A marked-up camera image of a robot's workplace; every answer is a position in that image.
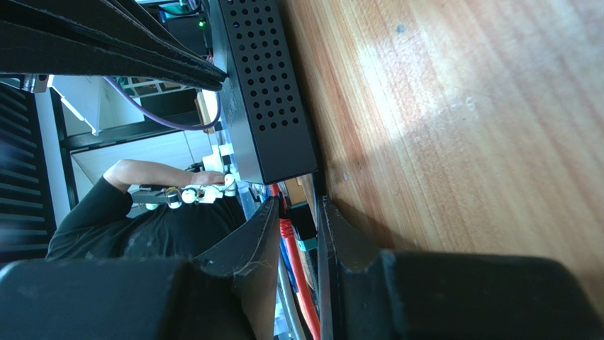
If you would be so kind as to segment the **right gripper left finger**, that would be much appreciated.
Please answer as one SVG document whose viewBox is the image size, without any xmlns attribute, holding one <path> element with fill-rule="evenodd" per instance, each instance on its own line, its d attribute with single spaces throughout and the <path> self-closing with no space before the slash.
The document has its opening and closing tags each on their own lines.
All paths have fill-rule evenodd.
<svg viewBox="0 0 604 340">
<path fill-rule="evenodd" d="M 278 198 L 197 259 L 30 260 L 1 270 L 2 339 L 271 339 Z"/>
</svg>

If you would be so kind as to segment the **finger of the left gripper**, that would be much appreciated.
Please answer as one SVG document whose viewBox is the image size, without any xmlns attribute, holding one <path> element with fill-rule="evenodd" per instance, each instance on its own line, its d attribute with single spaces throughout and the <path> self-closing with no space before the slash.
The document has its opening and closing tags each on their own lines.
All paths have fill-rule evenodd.
<svg viewBox="0 0 604 340">
<path fill-rule="evenodd" d="M 2 1 L 1 73 L 145 77 L 210 91 L 227 78 L 136 1 Z"/>
</svg>

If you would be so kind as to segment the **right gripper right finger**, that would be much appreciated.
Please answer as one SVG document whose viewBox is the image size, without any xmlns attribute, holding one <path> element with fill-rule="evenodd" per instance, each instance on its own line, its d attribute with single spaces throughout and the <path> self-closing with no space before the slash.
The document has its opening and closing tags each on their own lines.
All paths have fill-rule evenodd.
<svg viewBox="0 0 604 340">
<path fill-rule="evenodd" d="M 317 200 L 323 339 L 602 339 L 561 263 L 533 256 L 380 249 Z"/>
</svg>

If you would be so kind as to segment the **black network switch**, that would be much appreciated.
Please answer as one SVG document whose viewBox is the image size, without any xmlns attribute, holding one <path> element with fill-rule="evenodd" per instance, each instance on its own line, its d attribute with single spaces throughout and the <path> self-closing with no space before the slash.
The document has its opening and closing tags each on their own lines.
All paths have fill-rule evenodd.
<svg viewBox="0 0 604 340">
<path fill-rule="evenodd" d="M 275 1 L 210 1 L 213 60 L 227 74 L 220 91 L 242 181 L 272 184 L 318 170 Z"/>
</svg>

